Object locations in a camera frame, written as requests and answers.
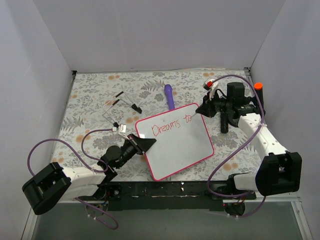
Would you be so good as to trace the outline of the pink framed whiteboard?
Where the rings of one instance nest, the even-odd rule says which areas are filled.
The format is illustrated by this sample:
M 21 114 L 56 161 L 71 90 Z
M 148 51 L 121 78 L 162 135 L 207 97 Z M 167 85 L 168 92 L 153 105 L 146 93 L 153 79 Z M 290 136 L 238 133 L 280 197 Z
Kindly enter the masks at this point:
M 198 107 L 197 103 L 190 103 L 135 123 L 138 137 L 156 139 L 145 154 L 155 181 L 162 181 L 214 155 L 202 115 L 190 119 Z

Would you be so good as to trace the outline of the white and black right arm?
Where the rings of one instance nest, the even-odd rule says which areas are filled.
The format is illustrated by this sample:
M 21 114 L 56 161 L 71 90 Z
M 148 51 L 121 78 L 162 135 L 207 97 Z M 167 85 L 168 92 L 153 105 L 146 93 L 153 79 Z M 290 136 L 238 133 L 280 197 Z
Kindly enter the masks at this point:
M 197 114 L 212 118 L 220 113 L 220 131 L 228 132 L 228 126 L 240 128 L 257 151 L 261 163 L 254 173 L 231 174 L 225 186 L 214 192 L 218 196 L 237 199 L 251 192 L 262 196 L 297 192 L 300 188 L 302 157 L 298 152 L 290 152 L 272 135 L 265 125 L 263 85 L 254 84 L 254 96 L 245 96 L 242 82 L 227 84 L 223 93 L 218 83 L 208 80 L 203 88 L 207 94 L 196 109 Z

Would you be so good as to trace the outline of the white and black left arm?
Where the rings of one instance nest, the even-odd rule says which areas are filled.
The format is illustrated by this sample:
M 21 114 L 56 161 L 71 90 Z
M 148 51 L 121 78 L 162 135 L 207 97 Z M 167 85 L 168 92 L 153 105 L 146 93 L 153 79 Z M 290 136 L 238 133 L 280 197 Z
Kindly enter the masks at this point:
M 58 162 L 48 164 L 22 186 L 22 192 L 35 215 L 50 211 L 58 202 L 78 197 L 101 200 L 106 196 L 106 183 L 117 176 L 133 156 L 145 154 L 155 138 L 140 138 L 129 134 L 123 146 L 112 145 L 98 163 L 85 167 L 62 167 Z

